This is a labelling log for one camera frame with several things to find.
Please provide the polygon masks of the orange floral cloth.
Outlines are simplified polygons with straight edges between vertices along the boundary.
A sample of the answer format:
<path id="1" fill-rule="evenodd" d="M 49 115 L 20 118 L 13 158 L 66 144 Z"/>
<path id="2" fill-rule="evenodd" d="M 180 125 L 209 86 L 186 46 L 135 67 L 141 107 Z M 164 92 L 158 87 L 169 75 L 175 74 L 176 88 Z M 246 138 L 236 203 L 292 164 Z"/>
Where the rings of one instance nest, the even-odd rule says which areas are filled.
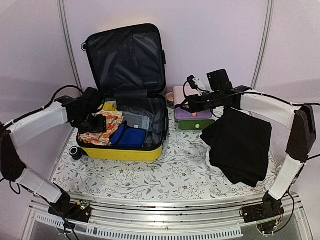
<path id="1" fill-rule="evenodd" d="M 86 133 L 79 133 L 77 140 L 83 144 L 91 144 L 95 146 L 110 146 L 111 136 L 119 129 L 124 121 L 122 111 L 106 111 L 102 110 L 96 115 L 99 120 L 102 120 L 102 125 L 96 129 Z"/>

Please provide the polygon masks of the pink purple drawer box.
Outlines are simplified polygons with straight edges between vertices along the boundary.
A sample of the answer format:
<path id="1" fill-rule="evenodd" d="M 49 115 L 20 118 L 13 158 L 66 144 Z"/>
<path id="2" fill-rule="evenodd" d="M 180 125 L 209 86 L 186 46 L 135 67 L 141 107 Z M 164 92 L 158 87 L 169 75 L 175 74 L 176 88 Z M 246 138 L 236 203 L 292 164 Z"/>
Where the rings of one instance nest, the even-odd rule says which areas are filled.
<path id="1" fill-rule="evenodd" d="M 176 120 L 208 120 L 212 118 L 210 110 L 205 110 L 201 112 L 190 113 L 185 109 L 189 108 L 186 102 L 183 105 L 183 109 L 179 105 L 185 100 L 183 93 L 183 86 L 173 87 L 173 105 L 174 105 L 174 116 Z"/>

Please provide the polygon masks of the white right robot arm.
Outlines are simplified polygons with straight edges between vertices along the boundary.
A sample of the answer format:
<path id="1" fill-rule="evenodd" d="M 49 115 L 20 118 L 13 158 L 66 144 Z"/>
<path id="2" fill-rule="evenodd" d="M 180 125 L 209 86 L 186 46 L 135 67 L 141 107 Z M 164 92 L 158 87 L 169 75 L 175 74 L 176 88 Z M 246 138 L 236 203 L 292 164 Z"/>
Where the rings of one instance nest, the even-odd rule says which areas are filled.
<path id="1" fill-rule="evenodd" d="M 269 120 L 275 127 L 271 133 L 271 152 L 275 157 L 282 157 L 282 166 L 266 193 L 270 199 L 258 208 L 262 218 L 269 218 L 278 210 L 275 200 L 285 195 L 311 159 L 310 152 L 317 139 L 313 108 L 319 103 L 296 103 L 249 86 L 233 86 L 225 69 L 208 73 L 207 79 L 209 89 L 199 78 L 193 75 L 187 77 L 184 85 L 196 91 L 193 95 L 184 94 L 188 112 L 231 107 Z"/>

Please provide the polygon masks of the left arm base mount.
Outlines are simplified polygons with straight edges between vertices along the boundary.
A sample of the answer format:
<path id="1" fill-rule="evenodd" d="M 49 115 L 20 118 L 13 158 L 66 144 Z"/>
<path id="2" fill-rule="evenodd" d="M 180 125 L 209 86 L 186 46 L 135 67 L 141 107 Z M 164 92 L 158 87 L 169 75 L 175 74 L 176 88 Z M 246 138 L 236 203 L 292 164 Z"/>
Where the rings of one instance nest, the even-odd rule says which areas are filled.
<path id="1" fill-rule="evenodd" d="M 92 208 L 90 202 L 86 200 L 80 200 L 76 203 L 71 203 L 67 200 L 62 203 L 53 203 L 49 207 L 48 213 L 65 219 L 88 223 Z"/>

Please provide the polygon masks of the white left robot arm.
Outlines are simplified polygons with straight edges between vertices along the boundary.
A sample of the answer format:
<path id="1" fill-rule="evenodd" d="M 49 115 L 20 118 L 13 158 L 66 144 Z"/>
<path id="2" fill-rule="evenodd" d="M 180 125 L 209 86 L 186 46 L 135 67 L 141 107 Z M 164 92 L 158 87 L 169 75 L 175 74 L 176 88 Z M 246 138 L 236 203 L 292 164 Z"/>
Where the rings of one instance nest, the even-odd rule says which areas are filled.
<path id="1" fill-rule="evenodd" d="M 45 198 L 63 217 L 70 217 L 74 205 L 48 180 L 44 167 L 53 167 L 56 151 L 62 146 L 57 129 L 72 126 L 81 134 L 106 131 L 107 120 L 98 114 L 103 104 L 103 93 L 92 87 L 79 97 L 57 97 L 54 93 L 46 105 L 1 124 L 0 172 L 4 179 Z"/>

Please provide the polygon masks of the yellow Pikachu suitcase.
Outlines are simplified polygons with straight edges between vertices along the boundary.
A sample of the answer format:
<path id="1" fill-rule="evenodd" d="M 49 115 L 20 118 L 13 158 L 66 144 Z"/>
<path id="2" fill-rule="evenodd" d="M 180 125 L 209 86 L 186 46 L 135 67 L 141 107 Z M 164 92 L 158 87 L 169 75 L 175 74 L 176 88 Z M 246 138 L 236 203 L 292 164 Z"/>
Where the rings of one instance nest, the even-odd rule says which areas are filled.
<path id="1" fill-rule="evenodd" d="M 77 144 L 93 159 L 153 162 L 163 149 L 169 113 L 162 91 L 166 88 L 166 58 L 159 29 L 151 23 L 95 33 L 85 50 L 97 89 L 119 112 L 150 118 L 143 147 Z"/>

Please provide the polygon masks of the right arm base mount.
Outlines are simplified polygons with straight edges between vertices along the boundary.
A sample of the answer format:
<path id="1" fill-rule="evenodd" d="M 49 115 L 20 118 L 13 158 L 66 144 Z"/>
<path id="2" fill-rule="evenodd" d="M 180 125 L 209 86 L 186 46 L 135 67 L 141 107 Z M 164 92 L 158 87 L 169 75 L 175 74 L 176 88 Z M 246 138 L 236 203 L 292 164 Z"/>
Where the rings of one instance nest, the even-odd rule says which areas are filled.
<path id="1" fill-rule="evenodd" d="M 282 205 L 282 198 L 274 199 L 269 190 L 264 194 L 262 203 L 250 205 L 245 204 L 239 210 L 239 215 L 243 217 L 245 223 L 266 220 L 273 217 L 283 217 L 285 210 Z"/>

